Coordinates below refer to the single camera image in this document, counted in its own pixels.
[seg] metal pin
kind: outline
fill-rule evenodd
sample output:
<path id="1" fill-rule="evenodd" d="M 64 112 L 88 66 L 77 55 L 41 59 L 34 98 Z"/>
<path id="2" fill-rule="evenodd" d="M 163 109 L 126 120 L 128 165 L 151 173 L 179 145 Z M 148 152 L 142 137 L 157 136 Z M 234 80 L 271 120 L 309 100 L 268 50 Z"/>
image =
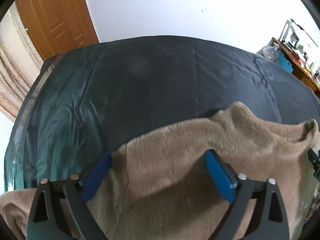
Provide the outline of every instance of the metal pin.
<path id="1" fill-rule="evenodd" d="M 70 176 L 70 179 L 71 180 L 77 180 L 77 179 L 79 179 L 79 174 L 72 174 L 71 176 Z"/>
<path id="2" fill-rule="evenodd" d="M 43 178 L 43 179 L 41 179 L 40 184 L 46 184 L 47 182 L 49 182 L 49 179 Z"/>
<path id="3" fill-rule="evenodd" d="M 238 174 L 238 178 L 241 179 L 241 180 L 246 180 L 248 177 L 247 177 L 247 175 L 245 175 L 243 173 L 239 173 Z"/>
<path id="4" fill-rule="evenodd" d="M 275 185 L 275 184 L 276 184 L 276 180 L 273 179 L 273 178 L 268 179 L 268 182 L 269 182 L 270 184 L 272 184 L 272 185 Z"/>

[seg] white wall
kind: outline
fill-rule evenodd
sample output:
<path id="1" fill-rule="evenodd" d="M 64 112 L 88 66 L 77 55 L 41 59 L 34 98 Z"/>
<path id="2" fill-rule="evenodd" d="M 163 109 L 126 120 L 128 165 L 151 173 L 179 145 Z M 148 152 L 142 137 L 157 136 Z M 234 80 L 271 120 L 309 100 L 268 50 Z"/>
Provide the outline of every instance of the white wall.
<path id="1" fill-rule="evenodd" d="M 86 1 L 100 42 L 167 34 L 256 53 L 293 18 L 320 44 L 320 31 L 300 0 Z"/>
<path id="2" fill-rule="evenodd" d="M 4 192 L 4 154 L 7 149 L 13 122 L 0 112 L 0 195 Z"/>

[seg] brown fleece blanket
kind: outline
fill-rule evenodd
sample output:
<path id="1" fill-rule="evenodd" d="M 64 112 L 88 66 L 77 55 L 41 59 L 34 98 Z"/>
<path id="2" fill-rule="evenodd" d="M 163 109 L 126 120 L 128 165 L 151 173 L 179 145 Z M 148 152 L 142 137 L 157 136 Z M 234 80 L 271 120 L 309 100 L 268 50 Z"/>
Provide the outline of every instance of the brown fleece blanket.
<path id="1" fill-rule="evenodd" d="M 113 153 L 110 173 L 87 206 L 110 240 L 207 240 L 229 206 L 203 158 L 206 150 L 215 149 L 237 173 L 261 181 L 276 179 L 291 239 L 297 239 L 317 186 L 308 161 L 310 148 L 320 149 L 315 120 L 297 125 L 266 122 L 237 102 L 210 119 L 169 125 L 123 145 Z M 0 196 L 0 213 L 19 239 L 26 235 L 35 190 Z M 244 235 L 253 207 L 254 201 L 235 239 Z"/>

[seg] bed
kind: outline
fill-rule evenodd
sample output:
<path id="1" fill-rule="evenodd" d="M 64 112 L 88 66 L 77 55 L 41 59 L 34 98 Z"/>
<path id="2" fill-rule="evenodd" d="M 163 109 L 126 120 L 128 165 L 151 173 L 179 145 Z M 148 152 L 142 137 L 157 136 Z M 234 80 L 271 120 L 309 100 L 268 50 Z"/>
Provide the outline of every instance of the bed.
<path id="1" fill-rule="evenodd" d="M 59 54 L 44 62 L 17 116 L 5 190 L 66 179 L 137 136 L 236 101 L 266 121 L 320 123 L 319 99 L 305 84 L 217 42 L 152 36 Z"/>

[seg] wooden door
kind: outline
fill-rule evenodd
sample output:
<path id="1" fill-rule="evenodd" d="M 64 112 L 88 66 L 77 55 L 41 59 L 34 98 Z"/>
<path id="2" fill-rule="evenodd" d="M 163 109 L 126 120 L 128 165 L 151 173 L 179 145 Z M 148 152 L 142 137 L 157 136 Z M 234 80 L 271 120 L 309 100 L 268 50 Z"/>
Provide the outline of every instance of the wooden door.
<path id="1" fill-rule="evenodd" d="M 85 0 L 16 0 L 16 4 L 43 60 L 99 43 Z"/>

